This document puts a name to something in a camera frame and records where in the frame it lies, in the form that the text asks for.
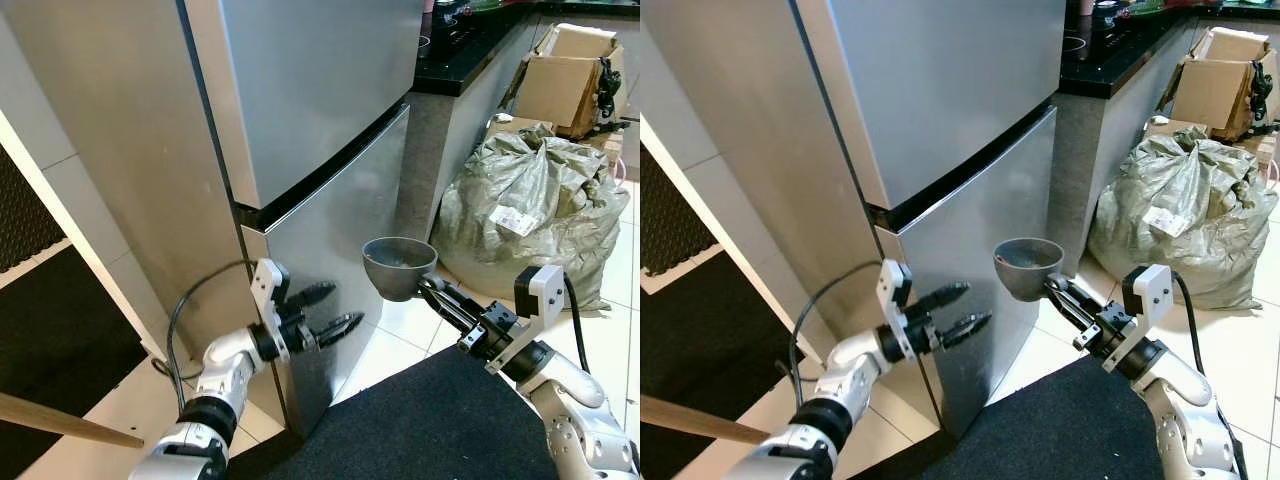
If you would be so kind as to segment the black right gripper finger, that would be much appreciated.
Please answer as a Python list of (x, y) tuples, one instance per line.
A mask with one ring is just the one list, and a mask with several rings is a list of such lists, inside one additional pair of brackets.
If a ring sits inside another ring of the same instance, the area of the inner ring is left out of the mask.
[(424, 300), (426, 293), (438, 293), (442, 297), (447, 297), (452, 303), (465, 310), (472, 321), (479, 321), (484, 315), (483, 306), (442, 276), (421, 275), (419, 278), (419, 293)]
[(1094, 324), (1093, 316), (1071, 294), (1053, 294), (1052, 306), (1079, 332)]
[(1088, 310), (1093, 319), (1103, 310), (1103, 306), (1092, 294), (1066, 276), (1048, 276), (1044, 280), (1044, 297), (1048, 298), (1051, 303), (1053, 294), (1071, 294), (1083, 307)]
[(474, 321), (467, 315), (467, 312), (465, 310), (461, 310), (457, 305), (452, 303), (447, 297), (442, 297), (438, 293), (426, 293), (425, 301), (445, 323), (452, 325), (460, 334), (470, 333), (474, 329)]

